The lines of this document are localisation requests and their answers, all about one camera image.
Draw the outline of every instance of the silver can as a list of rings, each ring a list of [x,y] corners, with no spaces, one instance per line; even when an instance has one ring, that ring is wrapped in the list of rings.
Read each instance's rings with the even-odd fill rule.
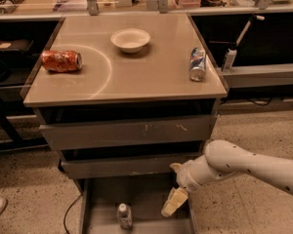
[[[189,78],[192,81],[200,82],[205,77],[205,59],[206,53],[204,49],[194,48],[192,50],[189,62]]]

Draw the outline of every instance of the desk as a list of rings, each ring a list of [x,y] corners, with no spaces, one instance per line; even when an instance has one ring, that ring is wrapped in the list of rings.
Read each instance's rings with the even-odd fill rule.
[[[128,27],[151,36],[137,54],[123,54],[109,40]],[[167,174],[169,164],[199,155],[227,90],[209,58],[204,81],[189,80],[194,47],[201,43],[185,14],[65,19],[52,49],[79,52],[83,68],[40,68],[24,104],[82,193],[91,178]]]

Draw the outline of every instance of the countertop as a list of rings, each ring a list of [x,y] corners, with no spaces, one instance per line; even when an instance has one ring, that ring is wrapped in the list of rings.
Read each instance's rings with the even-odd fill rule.
[[[113,32],[130,27],[145,30],[151,37],[137,54],[124,54],[110,42]],[[201,43],[186,14],[67,17],[52,50],[80,53],[83,67],[71,73],[50,73],[41,67],[24,104],[43,107],[225,97],[227,91],[209,58],[205,79],[189,79],[189,55],[194,47]]]

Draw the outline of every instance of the concrete floor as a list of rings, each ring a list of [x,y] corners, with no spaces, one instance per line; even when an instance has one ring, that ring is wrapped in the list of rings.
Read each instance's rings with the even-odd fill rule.
[[[219,113],[212,139],[293,159],[292,100],[268,106],[225,103]],[[14,123],[23,135],[37,129],[18,119]],[[58,170],[58,162],[47,147],[0,155],[0,196],[9,200],[0,216],[0,234],[65,233],[65,211],[79,192]],[[293,234],[293,197],[248,175],[202,186],[192,201],[198,233]],[[70,233],[78,233],[80,209],[81,200],[67,215]]]

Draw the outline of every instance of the brown object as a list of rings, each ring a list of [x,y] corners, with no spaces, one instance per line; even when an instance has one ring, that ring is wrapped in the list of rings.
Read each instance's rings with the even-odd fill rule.
[[[42,65],[49,71],[59,73],[77,71],[82,67],[82,58],[74,51],[44,51]]]

